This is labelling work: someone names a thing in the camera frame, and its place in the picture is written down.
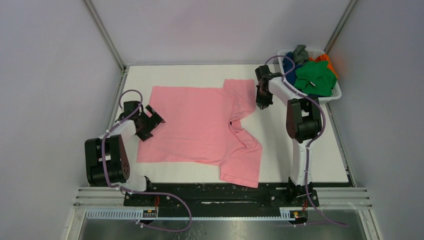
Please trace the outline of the white plastic laundry basket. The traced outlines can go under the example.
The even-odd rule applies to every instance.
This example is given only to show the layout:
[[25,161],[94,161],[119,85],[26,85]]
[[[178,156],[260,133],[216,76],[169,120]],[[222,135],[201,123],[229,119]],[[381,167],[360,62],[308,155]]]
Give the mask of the white plastic laundry basket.
[[[282,72],[284,73],[284,70],[283,70],[283,59],[286,57],[286,54],[288,53],[288,52],[293,52],[293,50],[295,49],[295,48],[289,48],[289,49],[282,49],[282,50],[279,50],[278,52],[277,52],[277,54],[280,56],[279,58],[278,58],[278,64],[279,64],[279,67],[280,67],[280,69],[282,70]],[[325,54],[325,52],[323,51],[323,50],[321,50],[321,49],[318,49],[318,48],[311,48],[311,47],[307,47],[306,46],[306,50],[308,51],[308,55],[309,55],[309,57],[311,57],[311,58],[316,58],[316,57],[318,57],[318,56],[320,56],[320,55],[322,55],[322,54]],[[334,87],[334,89],[332,90],[332,96],[330,96],[330,97],[321,97],[321,96],[316,96],[316,95],[309,95],[309,96],[312,96],[312,97],[318,97],[318,99],[319,99],[319,101],[321,102],[321,103],[327,103],[327,102],[329,102],[329,101],[332,101],[332,100],[338,100],[338,99],[340,99],[341,98],[341,96],[342,96],[342,91],[341,91],[341,89],[340,89],[340,85],[339,85],[339,79],[337,79],[337,82],[336,82],[336,85],[335,85],[335,87]]]

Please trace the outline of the grey t shirt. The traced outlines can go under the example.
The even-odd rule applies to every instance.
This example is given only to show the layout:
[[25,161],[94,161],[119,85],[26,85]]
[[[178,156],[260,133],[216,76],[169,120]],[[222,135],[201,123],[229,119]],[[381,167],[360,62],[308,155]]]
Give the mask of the grey t shirt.
[[292,57],[295,65],[304,65],[309,62],[309,53],[306,50],[306,46],[303,44],[297,45],[292,52]]

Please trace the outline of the blue t shirt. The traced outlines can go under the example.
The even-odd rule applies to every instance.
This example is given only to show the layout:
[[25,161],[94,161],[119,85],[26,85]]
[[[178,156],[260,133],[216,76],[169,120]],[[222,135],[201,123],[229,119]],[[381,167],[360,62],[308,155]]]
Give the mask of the blue t shirt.
[[295,80],[296,80],[296,75],[295,72],[298,68],[302,67],[303,65],[295,65],[294,61],[293,61],[293,53],[292,52],[288,52],[285,55],[285,58],[282,61],[283,64],[283,72],[285,73],[285,78],[286,80],[292,85],[294,86]]

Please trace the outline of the green t shirt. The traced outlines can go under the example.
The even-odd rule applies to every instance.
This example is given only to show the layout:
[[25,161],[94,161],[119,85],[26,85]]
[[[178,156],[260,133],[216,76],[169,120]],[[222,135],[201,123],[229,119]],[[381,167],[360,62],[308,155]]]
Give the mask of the green t shirt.
[[306,95],[331,97],[337,76],[328,61],[309,61],[295,71],[294,87]]

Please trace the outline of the orange t shirt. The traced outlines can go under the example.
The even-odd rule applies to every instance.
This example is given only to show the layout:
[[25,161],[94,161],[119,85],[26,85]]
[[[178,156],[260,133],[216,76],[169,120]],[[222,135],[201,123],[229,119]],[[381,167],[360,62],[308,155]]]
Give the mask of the orange t shirt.
[[309,60],[313,62],[322,62],[322,61],[327,62],[327,68],[332,71],[332,73],[335,75],[337,79],[339,79],[339,76],[332,65],[330,57],[326,53],[321,54],[316,58],[309,57]]

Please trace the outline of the pink t shirt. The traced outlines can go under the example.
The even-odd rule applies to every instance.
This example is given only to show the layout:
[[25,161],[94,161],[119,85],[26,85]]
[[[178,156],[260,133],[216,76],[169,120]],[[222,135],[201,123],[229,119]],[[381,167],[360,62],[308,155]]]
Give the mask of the pink t shirt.
[[258,187],[262,146],[241,124],[256,109],[254,80],[226,79],[221,88],[154,86],[149,105],[164,123],[139,144],[139,163],[217,166],[221,181]]

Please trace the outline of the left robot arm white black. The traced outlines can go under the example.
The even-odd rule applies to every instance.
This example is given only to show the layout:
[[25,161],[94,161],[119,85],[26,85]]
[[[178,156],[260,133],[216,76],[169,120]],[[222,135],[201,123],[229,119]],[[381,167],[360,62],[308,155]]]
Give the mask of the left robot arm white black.
[[123,112],[105,134],[85,141],[87,181],[95,187],[111,187],[138,193],[148,189],[149,179],[131,173],[130,149],[138,149],[140,141],[153,137],[152,131],[165,120],[150,106],[139,101],[123,103]]

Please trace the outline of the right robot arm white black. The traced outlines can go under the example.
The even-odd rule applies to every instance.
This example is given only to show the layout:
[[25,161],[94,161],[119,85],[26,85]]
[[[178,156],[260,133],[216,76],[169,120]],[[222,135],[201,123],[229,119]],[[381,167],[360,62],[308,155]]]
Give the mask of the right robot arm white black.
[[286,132],[292,139],[293,161],[288,189],[295,195],[312,192],[311,152],[313,144],[326,126],[326,118],[317,97],[307,96],[295,89],[280,72],[272,73],[268,65],[255,69],[258,80],[256,105],[263,110],[277,97],[286,105]]

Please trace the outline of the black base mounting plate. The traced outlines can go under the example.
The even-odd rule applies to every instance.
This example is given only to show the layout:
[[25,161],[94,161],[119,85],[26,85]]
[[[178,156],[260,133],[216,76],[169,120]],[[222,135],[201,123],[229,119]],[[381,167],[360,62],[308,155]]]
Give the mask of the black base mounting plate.
[[279,217],[280,208],[302,210],[320,205],[316,190],[288,183],[260,183],[257,188],[231,183],[152,183],[147,194],[126,194],[125,207],[152,207],[159,217]]

